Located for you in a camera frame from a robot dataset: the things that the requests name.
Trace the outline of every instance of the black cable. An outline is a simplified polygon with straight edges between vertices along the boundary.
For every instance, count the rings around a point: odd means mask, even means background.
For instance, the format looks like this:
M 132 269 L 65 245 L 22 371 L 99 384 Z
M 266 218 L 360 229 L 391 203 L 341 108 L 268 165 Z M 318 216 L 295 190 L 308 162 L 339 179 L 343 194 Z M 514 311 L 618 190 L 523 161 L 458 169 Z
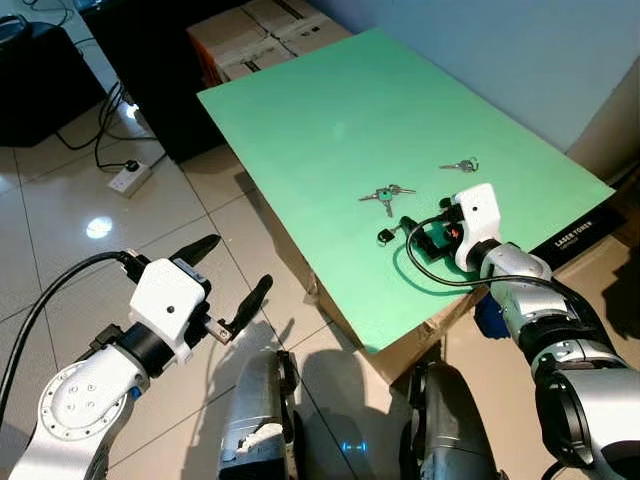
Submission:
M 93 37 L 87 37 L 87 38 L 83 38 L 82 40 L 78 40 L 78 41 L 76 41 L 76 42 L 73 42 L 73 45 L 77 47 L 77 46 L 78 46 L 78 45 L 80 45 L 81 43 L 86 43 L 86 42 L 91 42 L 91 41 L 94 41 L 94 42 L 95 42 L 95 40 L 96 40 L 96 39 L 95 39 L 95 38 L 93 38 Z
M 9 392 L 11 391 L 11 385 L 13 384 L 13 379 L 18 369 L 20 356 L 22 355 L 24 346 L 27 343 L 29 333 L 31 332 L 31 329 L 35 324 L 38 315 L 40 314 L 46 303 L 51 299 L 53 294 L 56 293 L 56 291 L 58 291 L 60 287 L 62 287 L 62 285 L 64 285 L 67 281 L 69 281 L 69 279 L 71 279 L 71 277 L 86 269 L 87 267 L 98 262 L 103 262 L 105 260 L 118 260 L 119 262 L 124 263 L 126 259 L 129 258 L 129 256 L 130 255 L 127 252 L 104 252 L 86 258 L 85 260 L 76 263 L 73 267 L 56 278 L 54 282 L 49 285 L 49 287 L 42 293 L 42 295 L 40 295 L 36 303 L 34 303 L 33 307 L 31 307 L 27 318 L 25 318 L 24 322 L 22 322 L 22 327 L 20 328 L 20 332 L 18 332 L 16 341 L 13 344 L 11 355 L 9 356 L 9 361 L 7 362 L 7 367 L 2 377 L 2 384 L 0 385 L 0 426 L 4 421 L 4 413 L 7 408 Z
M 58 0 L 58 3 L 60 4 L 59 7 L 56 8 L 36 8 L 36 4 L 40 1 L 40 0 L 31 0 L 31 1 L 27 1 L 27 0 L 21 0 L 22 4 L 29 7 L 30 10 L 34 11 L 34 12 L 59 12 L 59 11 L 63 11 L 64 12 L 64 16 L 62 17 L 62 20 L 60 20 L 58 23 L 56 23 L 57 27 L 61 27 L 62 25 L 64 25 L 65 23 L 67 23 L 69 20 L 71 20 L 73 18 L 73 10 L 70 9 L 69 7 L 67 7 L 62 0 Z
M 122 98 L 124 95 L 124 87 L 120 82 L 116 82 L 109 89 L 107 93 L 107 97 L 100 107 L 100 111 L 98 112 L 98 132 L 89 140 L 84 142 L 81 145 L 71 145 L 67 140 L 60 134 L 60 132 L 56 132 L 56 137 L 70 150 L 82 150 L 85 147 L 88 147 L 92 143 L 93 145 L 93 158 L 95 160 L 96 167 L 101 170 L 111 167 L 124 167 L 126 165 L 125 162 L 117 162 L 117 163 L 100 163 L 100 141 L 106 136 L 111 137 L 115 140 L 122 141 L 158 141 L 156 137 L 152 136 L 142 136 L 142 137 L 123 137 L 116 134 L 113 134 L 109 131 L 110 123 L 113 119 L 113 116 L 118 111 L 118 107 L 122 103 Z M 163 153 L 160 158 L 158 158 L 152 165 L 159 162 L 164 158 L 166 153 Z
M 551 480 L 563 468 L 564 468 L 564 465 L 562 465 L 559 461 L 557 461 L 556 463 L 552 464 L 549 468 L 547 468 L 547 471 L 544 472 L 540 480 Z
M 117 90 L 114 97 L 110 99 L 106 110 L 101 109 L 100 113 L 98 114 L 98 122 L 100 124 L 100 130 L 98 131 L 96 143 L 93 146 L 93 157 L 96 162 L 96 167 L 98 167 L 100 170 L 104 170 L 105 168 L 109 168 L 109 167 L 124 167 L 126 165 L 126 163 L 124 162 L 100 163 L 100 157 L 98 154 L 98 151 L 100 149 L 100 140 L 107 132 L 109 123 L 111 122 L 111 119 L 113 118 L 113 115 L 115 114 L 115 112 L 118 110 L 118 106 L 122 101 L 123 90 L 124 89 L 122 88 L 122 86 L 120 86 L 120 88 Z
M 157 142 L 158 141 L 158 139 L 156 137 L 149 137 L 149 136 L 146 136 L 146 137 L 121 137 L 121 136 L 115 135 L 115 134 L 113 134 L 113 133 L 111 133 L 109 131 L 106 131 L 105 133 L 106 133 L 106 135 L 108 137 L 111 137 L 111 138 L 113 138 L 115 140 L 122 140 L 122 141 L 125 141 L 125 142 L 136 142 L 138 140 L 153 141 L 153 142 Z
M 82 145 L 71 145 L 64 139 L 62 135 L 60 135 L 60 132 L 56 132 L 56 137 L 58 137 L 58 140 L 60 140 L 69 150 L 82 150 L 83 148 L 88 147 L 93 142 L 95 142 L 96 138 L 98 138 L 98 134 L 96 133 L 91 139 L 87 140 Z
M 443 285 L 448 285 L 450 287 L 475 287 L 477 285 L 485 285 L 485 284 L 491 284 L 495 282 L 522 282 L 522 283 L 528 283 L 532 285 L 538 285 L 541 287 L 547 287 L 552 289 L 555 292 L 558 292 L 560 295 L 564 296 L 574 309 L 580 309 L 581 313 L 586 315 L 587 320 L 590 321 L 592 324 L 601 326 L 601 322 L 597 314 L 593 310 L 593 307 L 591 307 L 591 304 L 589 304 L 589 302 L 587 302 L 584 299 L 584 297 L 582 297 L 579 293 L 575 292 L 574 290 L 570 289 L 569 287 L 563 285 L 558 281 L 552 282 L 549 280 L 545 280 L 543 278 L 529 277 L 526 275 L 499 275 L 491 278 L 480 278 L 478 280 L 454 281 L 454 280 L 448 280 L 446 278 L 439 277 L 434 273 L 431 273 L 418 261 L 418 259 L 413 254 L 413 250 L 412 250 L 413 237 L 416 234 L 416 232 L 422 229 L 425 225 L 436 222 L 436 221 L 443 221 L 443 220 L 447 220 L 447 217 L 445 215 L 438 215 L 436 217 L 427 218 L 426 220 L 419 222 L 413 228 L 413 230 L 411 230 L 411 232 L 409 232 L 409 234 L 407 235 L 407 240 L 405 242 L 405 249 L 407 251 L 407 255 L 409 256 L 409 260 L 411 260 L 411 263 L 413 263 L 413 265 L 423 275 L 425 275 L 426 277 L 430 278 L 435 282 L 441 283 Z
M 102 116 L 104 115 L 104 108 L 105 106 L 110 103 L 111 100 L 111 96 L 113 95 L 113 93 L 116 91 L 117 88 L 120 87 L 120 82 L 116 82 L 113 84 L 113 86 L 109 89 L 109 91 L 107 92 L 107 97 L 104 99 L 104 101 L 102 102 L 102 105 L 100 106 L 100 111 L 98 113 L 98 132 L 91 137 L 89 140 L 87 140 L 86 142 L 84 142 L 81 145 L 71 145 L 63 136 L 60 132 L 55 132 L 56 137 L 58 137 L 58 140 L 60 140 L 62 142 L 62 144 L 67 147 L 69 150 L 82 150 L 85 147 L 88 147 L 89 145 L 91 145 L 93 142 L 95 142 L 98 139 L 98 135 L 100 134 L 100 129 L 101 127 L 101 123 L 102 123 Z
M 151 164 L 149 165 L 149 168 L 153 168 L 153 167 L 155 167 L 155 166 L 156 166 L 156 164 L 157 164 L 160 160 L 162 160 L 164 157 L 166 157 L 166 156 L 167 156 L 167 152 L 162 152 L 162 155 L 160 155 L 160 156 L 159 156 L 159 157 L 158 157 L 158 158 L 157 158 L 153 163 L 151 163 Z

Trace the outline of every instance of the green table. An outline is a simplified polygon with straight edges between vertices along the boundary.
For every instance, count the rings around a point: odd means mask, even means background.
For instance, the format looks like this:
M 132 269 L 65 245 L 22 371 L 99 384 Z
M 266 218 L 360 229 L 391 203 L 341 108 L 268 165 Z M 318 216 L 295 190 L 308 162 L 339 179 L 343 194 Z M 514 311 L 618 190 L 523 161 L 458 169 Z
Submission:
M 502 237 L 532 249 L 612 191 L 429 61 L 372 30 L 200 94 L 207 111 L 369 351 L 458 298 L 422 277 L 383 205 L 357 199 L 390 183 L 394 220 L 493 184 Z M 475 156 L 476 173 L 438 165 Z M 434 273 L 461 274 L 443 261 Z

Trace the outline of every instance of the key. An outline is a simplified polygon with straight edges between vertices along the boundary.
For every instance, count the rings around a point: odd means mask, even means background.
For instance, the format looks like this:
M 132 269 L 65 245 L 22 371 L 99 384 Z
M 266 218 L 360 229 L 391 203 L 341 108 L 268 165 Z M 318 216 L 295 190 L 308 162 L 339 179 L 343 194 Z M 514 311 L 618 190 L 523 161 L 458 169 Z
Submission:
M 440 165 L 440 168 L 462 170 L 465 173 L 475 172 L 478 170 L 478 167 L 479 165 L 476 157 L 471 157 L 470 159 L 462 160 L 461 162 L 453 163 L 451 165 Z
M 389 190 L 393 195 L 398 195 L 399 193 L 416 193 L 415 190 L 411 190 L 410 188 L 402 188 L 400 185 L 391 184 L 389 185 Z
M 393 217 L 393 211 L 391 210 L 391 200 L 380 200 L 384 205 L 384 208 L 387 210 L 387 215 L 389 217 Z
M 452 170 L 463 170 L 461 165 L 462 162 L 453 163 L 451 165 L 440 165 L 440 168 L 452 169 Z

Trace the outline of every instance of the black key fob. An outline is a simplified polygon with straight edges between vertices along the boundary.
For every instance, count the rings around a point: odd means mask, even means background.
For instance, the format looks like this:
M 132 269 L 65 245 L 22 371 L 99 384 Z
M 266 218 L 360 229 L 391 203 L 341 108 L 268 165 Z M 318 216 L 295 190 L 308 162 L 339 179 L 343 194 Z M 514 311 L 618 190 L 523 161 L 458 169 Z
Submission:
M 396 236 L 388 228 L 385 228 L 384 230 L 381 230 L 378 233 L 378 242 L 380 242 L 383 245 L 386 245 L 388 242 L 390 242 L 394 238 L 396 238 Z

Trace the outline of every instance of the black cabinet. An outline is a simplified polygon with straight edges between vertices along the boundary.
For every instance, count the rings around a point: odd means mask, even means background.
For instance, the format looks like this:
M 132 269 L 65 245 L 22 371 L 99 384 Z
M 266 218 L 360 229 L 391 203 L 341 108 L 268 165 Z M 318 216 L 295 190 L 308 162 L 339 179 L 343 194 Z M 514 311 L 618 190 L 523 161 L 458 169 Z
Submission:
M 74 0 L 169 157 L 224 142 L 196 93 L 205 88 L 186 27 L 242 2 Z

